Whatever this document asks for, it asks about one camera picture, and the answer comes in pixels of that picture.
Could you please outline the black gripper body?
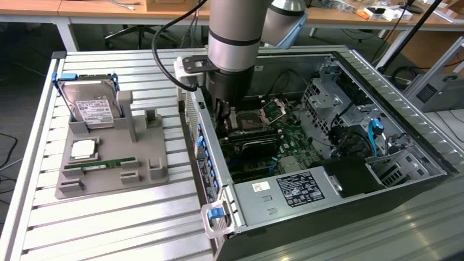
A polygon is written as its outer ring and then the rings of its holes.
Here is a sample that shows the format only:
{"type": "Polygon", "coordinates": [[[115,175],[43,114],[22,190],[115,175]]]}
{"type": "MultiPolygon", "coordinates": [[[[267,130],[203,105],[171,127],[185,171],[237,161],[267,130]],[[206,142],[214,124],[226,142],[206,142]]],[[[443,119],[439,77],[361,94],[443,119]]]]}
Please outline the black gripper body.
{"type": "Polygon", "coordinates": [[[210,107],[217,107],[217,102],[235,105],[247,93],[251,85],[254,68],[243,71],[229,72],[214,70],[205,73],[205,90],[207,91],[210,107]]]}

